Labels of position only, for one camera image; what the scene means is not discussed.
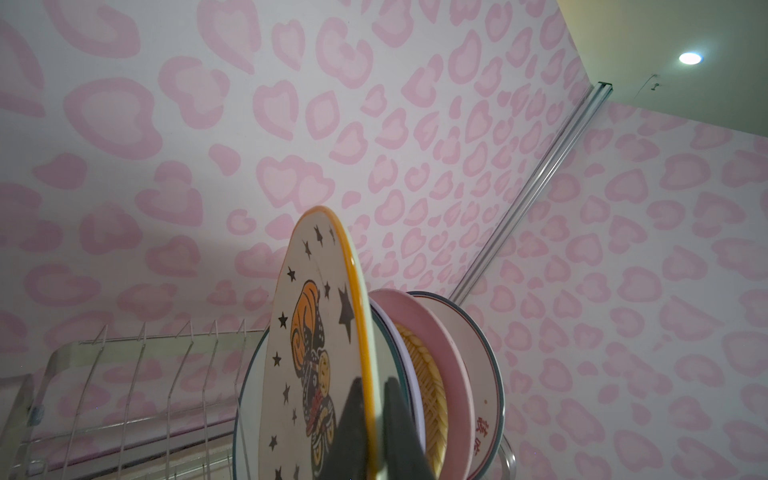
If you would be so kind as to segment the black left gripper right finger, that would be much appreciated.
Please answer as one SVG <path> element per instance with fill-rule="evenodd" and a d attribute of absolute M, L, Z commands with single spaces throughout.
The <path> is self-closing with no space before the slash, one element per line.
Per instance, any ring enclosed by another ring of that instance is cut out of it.
<path fill-rule="evenodd" d="M 434 480 L 398 381 L 384 386 L 384 459 L 393 480 Z"/>

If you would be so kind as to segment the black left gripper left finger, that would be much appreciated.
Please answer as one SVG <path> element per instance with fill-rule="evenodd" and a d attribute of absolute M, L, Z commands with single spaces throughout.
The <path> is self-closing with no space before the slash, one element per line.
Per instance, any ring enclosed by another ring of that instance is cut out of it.
<path fill-rule="evenodd" d="M 367 478 L 367 430 L 362 379 L 356 378 L 338 421 L 334 441 L 324 461 L 320 480 Z"/>

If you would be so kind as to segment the brown woven bamboo plate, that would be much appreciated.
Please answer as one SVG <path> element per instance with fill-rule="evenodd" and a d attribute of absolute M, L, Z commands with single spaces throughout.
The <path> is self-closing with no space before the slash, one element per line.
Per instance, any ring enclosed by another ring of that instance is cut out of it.
<path fill-rule="evenodd" d="M 397 325 L 416 371 L 426 425 L 426 458 L 436 479 L 443 469 L 448 444 L 448 407 L 437 364 L 426 344 L 413 332 Z"/>

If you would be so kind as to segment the purple bear plate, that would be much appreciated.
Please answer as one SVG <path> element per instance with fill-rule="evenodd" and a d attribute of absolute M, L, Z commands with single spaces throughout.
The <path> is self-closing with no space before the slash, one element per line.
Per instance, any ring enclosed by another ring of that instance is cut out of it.
<path fill-rule="evenodd" d="M 421 389 L 418 384 L 416 371 L 410 353 L 406 347 L 405 341 L 401 336 L 397 325 L 391 320 L 385 310 L 376 302 L 372 304 L 373 310 L 382 319 L 384 326 L 387 329 L 388 342 L 397 349 L 397 355 L 399 358 L 401 377 L 401 387 L 405 391 L 405 395 L 408 399 L 408 405 L 411 411 L 411 417 L 415 425 L 417 437 L 422 447 L 422 451 L 426 452 L 426 425 L 424 416 L 424 407 L 422 403 Z"/>

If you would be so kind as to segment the white plate orange sunburst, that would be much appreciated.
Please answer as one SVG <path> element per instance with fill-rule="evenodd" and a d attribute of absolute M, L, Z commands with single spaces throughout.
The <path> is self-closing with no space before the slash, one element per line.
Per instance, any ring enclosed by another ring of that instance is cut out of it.
<path fill-rule="evenodd" d="M 468 479 L 481 479 L 499 452 L 505 420 L 500 368 L 480 325 L 462 307 L 426 291 L 410 293 L 434 313 L 451 335 L 468 374 L 474 405 L 472 456 Z"/>

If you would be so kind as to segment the orange rimmed star plate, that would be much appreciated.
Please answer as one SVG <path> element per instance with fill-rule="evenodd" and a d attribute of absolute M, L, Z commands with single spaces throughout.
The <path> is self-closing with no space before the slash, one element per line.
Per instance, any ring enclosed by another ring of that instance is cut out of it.
<path fill-rule="evenodd" d="M 367 478 L 385 469 L 374 324 L 360 262 L 328 207 L 296 223 L 279 271 L 264 367 L 258 474 L 318 479 L 351 383 L 362 379 Z"/>

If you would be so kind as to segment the pink bear plate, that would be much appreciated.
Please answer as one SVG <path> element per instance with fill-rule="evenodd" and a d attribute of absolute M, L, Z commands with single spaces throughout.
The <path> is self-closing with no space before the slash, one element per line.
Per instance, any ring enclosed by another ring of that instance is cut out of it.
<path fill-rule="evenodd" d="M 378 289 L 371 299 L 395 325 L 421 394 L 427 464 L 437 479 L 467 479 L 474 404 L 465 364 L 449 330 L 425 297 Z"/>

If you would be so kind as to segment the white plate dark rim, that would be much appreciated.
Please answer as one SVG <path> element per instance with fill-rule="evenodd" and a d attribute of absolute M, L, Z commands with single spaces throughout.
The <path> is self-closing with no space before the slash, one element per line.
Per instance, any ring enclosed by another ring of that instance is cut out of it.
<path fill-rule="evenodd" d="M 377 359 L 382 366 L 382 377 L 397 377 L 401 387 L 402 371 L 399 364 L 397 349 L 389 342 L 387 329 L 382 319 L 373 310 L 370 302 L 371 315 L 378 328 L 375 335 Z M 263 392 L 264 367 L 267 363 L 267 345 L 269 331 L 265 330 L 255 353 L 250 361 L 245 380 L 238 399 L 239 412 L 236 417 L 232 448 L 233 477 L 235 479 L 256 479 L 258 477 L 258 447 L 260 446 L 261 405 Z M 401 387 L 405 403 L 409 408 L 405 391 Z"/>

